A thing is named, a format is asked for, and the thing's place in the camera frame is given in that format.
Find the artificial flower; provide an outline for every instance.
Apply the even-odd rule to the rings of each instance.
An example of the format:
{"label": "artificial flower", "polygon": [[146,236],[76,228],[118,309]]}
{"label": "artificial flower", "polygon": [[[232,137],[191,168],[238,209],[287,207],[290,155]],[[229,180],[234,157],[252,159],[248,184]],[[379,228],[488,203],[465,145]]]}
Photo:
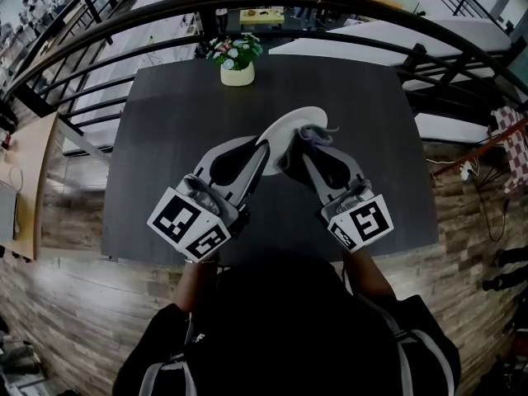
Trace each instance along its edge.
{"label": "artificial flower", "polygon": [[231,59],[226,59],[222,63],[222,68],[224,68],[225,70],[231,70],[233,67],[234,67],[234,61]]}

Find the sleeve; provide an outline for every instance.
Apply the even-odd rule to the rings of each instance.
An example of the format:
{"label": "sleeve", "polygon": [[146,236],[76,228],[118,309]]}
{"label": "sleeve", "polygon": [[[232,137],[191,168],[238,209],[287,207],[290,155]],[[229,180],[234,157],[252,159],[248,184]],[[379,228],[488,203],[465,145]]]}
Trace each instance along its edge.
{"label": "sleeve", "polygon": [[381,297],[373,300],[373,302],[392,315],[402,329],[406,331],[422,330],[435,341],[450,364],[455,388],[457,388],[461,370],[459,350],[442,332],[422,298],[419,295],[414,295],[400,301],[392,297]]}
{"label": "sleeve", "polygon": [[147,369],[183,352],[188,315],[175,304],[161,309],[150,321],[138,346],[121,366],[112,389],[113,396],[139,394]]}

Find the laptop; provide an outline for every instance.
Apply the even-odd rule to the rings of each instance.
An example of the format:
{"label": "laptop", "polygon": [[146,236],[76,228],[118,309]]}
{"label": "laptop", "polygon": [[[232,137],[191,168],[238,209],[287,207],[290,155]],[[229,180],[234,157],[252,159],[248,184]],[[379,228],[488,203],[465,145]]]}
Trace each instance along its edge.
{"label": "laptop", "polygon": [[15,235],[17,191],[0,181],[0,241],[10,241]]}

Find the dark gray table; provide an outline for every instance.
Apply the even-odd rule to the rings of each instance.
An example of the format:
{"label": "dark gray table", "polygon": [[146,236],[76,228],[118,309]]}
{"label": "dark gray table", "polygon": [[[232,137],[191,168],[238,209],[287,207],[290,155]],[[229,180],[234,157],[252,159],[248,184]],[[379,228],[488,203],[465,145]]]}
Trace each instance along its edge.
{"label": "dark gray table", "polygon": [[[142,262],[179,264],[183,256],[147,219],[168,186],[210,148],[259,135],[284,114],[319,106],[335,146],[356,158],[382,193],[394,231],[369,246],[373,255],[438,242],[436,210],[422,141],[391,68],[310,56],[273,55],[256,62],[255,82],[226,87],[219,66],[192,60],[142,69],[115,139],[106,188],[102,253]],[[339,245],[316,219],[318,198],[286,175],[263,177],[247,200],[251,223],[223,246],[232,265],[266,248],[340,258]]]}

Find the floor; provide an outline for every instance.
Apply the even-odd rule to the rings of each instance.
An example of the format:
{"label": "floor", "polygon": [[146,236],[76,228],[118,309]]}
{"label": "floor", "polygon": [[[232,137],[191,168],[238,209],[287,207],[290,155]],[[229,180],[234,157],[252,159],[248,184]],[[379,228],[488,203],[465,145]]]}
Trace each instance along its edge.
{"label": "floor", "polygon": [[[89,157],[67,159],[59,143],[60,137],[45,197],[44,246],[97,252],[107,167]],[[464,151],[445,144],[424,148],[435,160],[453,159]],[[480,176],[486,172],[482,167]],[[502,227],[504,179],[483,189],[494,236]],[[379,257],[376,263],[400,299],[416,293],[423,297],[460,349],[460,394],[465,395],[472,393],[495,356],[506,353],[512,341],[502,329],[522,286],[485,293],[479,284],[497,272],[490,265],[498,248],[528,243],[528,197],[511,201],[499,244],[489,240],[474,185],[447,175],[436,182],[435,196],[439,244]],[[335,267],[341,270],[339,263]],[[93,257],[47,257],[26,264],[7,254],[0,260],[0,313],[12,334],[35,345],[47,374],[56,378],[55,386],[59,382],[81,394],[108,395],[116,372],[149,319],[169,304],[181,273],[179,267]]]}

